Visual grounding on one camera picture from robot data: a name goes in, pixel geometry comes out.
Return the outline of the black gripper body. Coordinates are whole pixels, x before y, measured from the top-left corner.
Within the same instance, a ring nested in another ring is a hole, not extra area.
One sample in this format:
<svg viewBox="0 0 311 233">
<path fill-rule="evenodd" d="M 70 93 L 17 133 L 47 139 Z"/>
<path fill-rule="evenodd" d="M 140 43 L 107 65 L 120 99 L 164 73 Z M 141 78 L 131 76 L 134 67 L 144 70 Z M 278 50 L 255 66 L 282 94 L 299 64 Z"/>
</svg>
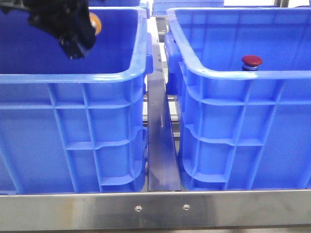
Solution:
<svg viewBox="0 0 311 233">
<path fill-rule="evenodd" d="M 27 12 L 28 23 L 56 38 L 70 59 L 85 58 L 95 45 L 87 0 L 2 0 L 0 10 Z"/>
</svg>

